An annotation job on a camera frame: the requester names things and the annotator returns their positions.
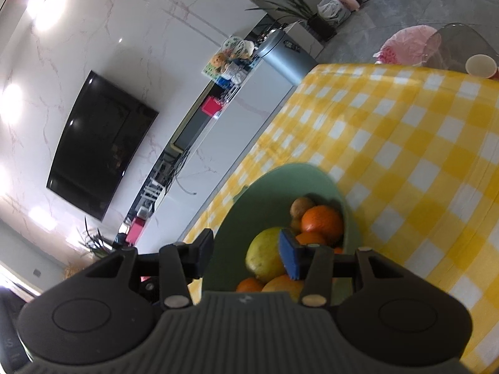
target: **red box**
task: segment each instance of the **red box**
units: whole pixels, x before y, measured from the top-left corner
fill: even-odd
[[[203,106],[201,106],[201,111],[203,111],[206,115],[213,117],[213,115],[215,115],[222,108],[222,105],[215,97],[209,96],[203,103]]]
[[[134,245],[139,239],[140,234],[142,233],[142,229],[144,229],[144,225],[146,221],[140,219],[138,217],[133,218],[133,222],[130,225],[130,229],[128,230],[128,235],[126,235],[126,241],[131,245]]]

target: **white plastic bag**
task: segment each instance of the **white plastic bag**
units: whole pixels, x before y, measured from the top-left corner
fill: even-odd
[[[340,0],[322,0],[317,4],[317,12],[326,22],[337,27],[350,16],[350,10]]]

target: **gray tile floor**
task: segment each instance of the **gray tile floor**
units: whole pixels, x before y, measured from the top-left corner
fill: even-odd
[[[499,52],[499,0],[371,0],[338,29],[320,63],[374,63],[372,55],[402,28],[471,25]]]

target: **lemon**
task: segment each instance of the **lemon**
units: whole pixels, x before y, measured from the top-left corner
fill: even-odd
[[[246,268],[263,283],[286,272],[279,256],[280,230],[281,228],[269,228],[260,232],[246,252]]]

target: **wall-mounted tv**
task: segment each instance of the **wall-mounted tv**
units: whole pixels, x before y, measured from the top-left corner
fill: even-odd
[[[66,121],[47,188],[103,220],[158,113],[90,72]]]

